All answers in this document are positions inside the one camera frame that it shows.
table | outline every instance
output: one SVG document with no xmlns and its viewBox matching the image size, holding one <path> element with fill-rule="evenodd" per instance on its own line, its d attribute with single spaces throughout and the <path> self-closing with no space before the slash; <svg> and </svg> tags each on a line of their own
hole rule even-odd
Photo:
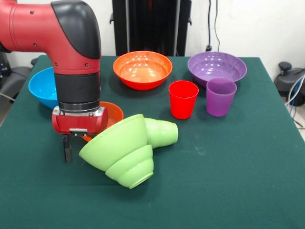
<svg viewBox="0 0 305 229">
<path fill-rule="evenodd" d="M 0 224 L 22 229 L 284 229 L 305 228 L 305 144 L 259 58 L 242 58 L 247 76 L 229 114 L 205 111 L 200 88 L 188 120 L 170 115 L 167 88 L 192 80 L 186 57 L 172 57 L 173 72 L 146 92 L 115 76 L 116 57 L 101 60 L 101 99 L 129 117 L 175 122 L 177 144 L 154 150 L 154 176 L 129 190 L 77 154 L 64 162 L 62 136 L 25 83 L 0 128 Z M 51 66 L 38 59 L 31 76 Z"/>
</svg>

green bowl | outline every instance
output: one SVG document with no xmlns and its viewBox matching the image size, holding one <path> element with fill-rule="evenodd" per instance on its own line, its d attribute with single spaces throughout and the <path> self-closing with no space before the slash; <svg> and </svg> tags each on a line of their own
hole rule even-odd
<svg viewBox="0 0 305 229">
<path fill-rule="evenodd" d="M 106 171 L 121 158 L 145 145 L 146 124 L 143 115 L 137 114 L 101 132 L 81 149 L 79 155 L 90 165 Z"/>
<path fill-rule="evenodd" d="M 178 127 L 175 123 L 145 118 L 148 144 L 152 148 L 169 146 L 178 141 Z"/>
<path fill-rule="evenodd" d="M 141 147 L 112 165 L 106 175 L 130 189 L 138 186 L 153 175 L 153 148 Z"/>
</svg>

orange bowl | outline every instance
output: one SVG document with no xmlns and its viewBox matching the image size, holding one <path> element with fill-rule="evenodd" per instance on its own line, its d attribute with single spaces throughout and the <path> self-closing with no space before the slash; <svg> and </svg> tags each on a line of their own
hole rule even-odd
<svg viewBox="0 0 305 229">
<path fill-rule="evenodd" d="M 124 119 L 124 113 L 119 106 L 109 102 L 100 102 L 100 106 L 106 107 L 108 111 L 107 128 Z M 82 138 L 86 142 L 89 142 L 92 139 L 91 137 L 88 136 L 83 136 Z"/>
<path fill-rule="evenodd" d="M 141 91 L 161 85 L 172 69 L 166 56 L 151 51 L 129 52 L 113 64 L 114 72 L 124 84 Z"/>
</svg>

purple bowl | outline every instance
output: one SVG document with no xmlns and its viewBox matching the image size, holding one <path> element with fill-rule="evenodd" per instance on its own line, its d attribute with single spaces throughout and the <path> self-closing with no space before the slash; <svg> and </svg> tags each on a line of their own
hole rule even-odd
<svg viewBox="0 0 305 229">
<path fill-rule="evenodd" d="M 223 52 L 196 54 L 189 59 L 187 65 L 194 79 L 203 87 L 214 78 L 237 82 L 247 73 L 247 67 L 241 59 Z"/>
</svg>

red robot arm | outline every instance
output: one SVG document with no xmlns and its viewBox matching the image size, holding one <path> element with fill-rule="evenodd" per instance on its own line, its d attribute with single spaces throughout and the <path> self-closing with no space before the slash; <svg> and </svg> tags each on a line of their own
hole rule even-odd
<svg viewBox="0 0 305 229">
<path fill-rule="evenodd" d="M 99 106 L 101 41 L 89 5 L 81 0 L 0 0 L 0 25 L 0 52 L 45 52 L 50 57 L 59 99 L 52 113 L 55 130 L 100 133 L 108 116 Z"/>
</svg>

